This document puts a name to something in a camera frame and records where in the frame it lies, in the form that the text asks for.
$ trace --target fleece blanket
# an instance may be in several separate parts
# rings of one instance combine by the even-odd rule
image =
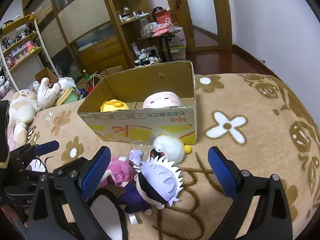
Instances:
[[[99,189],[88,204],[101,226],[113,240],[208,239],[232,205],[207,160],[208,149],[218,146],[240,170],[267,178],[274,173],[280,176],[296,238],[320,205],[320,136],[310,114],[283,82],[251,73],[196,75],[196,100],[198,139],[178,165],[184,186],[180,201],[153,209],[149,217],[137,213],[140,223],[132,225],[123,207],[114,205],[121,189]],[[76,113],[80,104],[37,114],[28,142],[57,140],[60,149],[34,160],[33,169],[45,170],[45,163],[53,171],[75,158],[90,159],[103,145],[113,156],[129,154],[131,144],[102,141],[81,120]],[[246,233],[257,202],[254,198],[238,236]]]

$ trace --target yellow pom-pom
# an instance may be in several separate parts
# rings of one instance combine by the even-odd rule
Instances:
[[[191,153],[192,152],[192,148],[190,145],[185,145],[184,146],[184,152],[185,153]]]

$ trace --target magenta plush bear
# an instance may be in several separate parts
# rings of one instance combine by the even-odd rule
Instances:
[[[128,158],[123,156],[114,157],[111,159],[99,183],[99,187],[104,187],[108,184],[121,187],[122,182],[129,182],[133,177],[133,168],[130,166]]]

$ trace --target spiky hair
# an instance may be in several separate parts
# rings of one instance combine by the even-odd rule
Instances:
[[[179,178],[181,170],[173,167],[174,162],[168,162],[165,157],[148,158],[146,162],[141,162],[141,172],[147,182],[156,192],[169,203],[179,201],[178,193],[183,189],[182,178]]]

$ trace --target bottle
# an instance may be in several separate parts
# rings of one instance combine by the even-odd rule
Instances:
[[[85,80],[89,81],[89,80],[90,80],[90,76],[89,76],[89,74],[87,73],[87,71],[86,71],[86,70],[83,70],[83,73],[84,73],[84,78],[85,78]]]

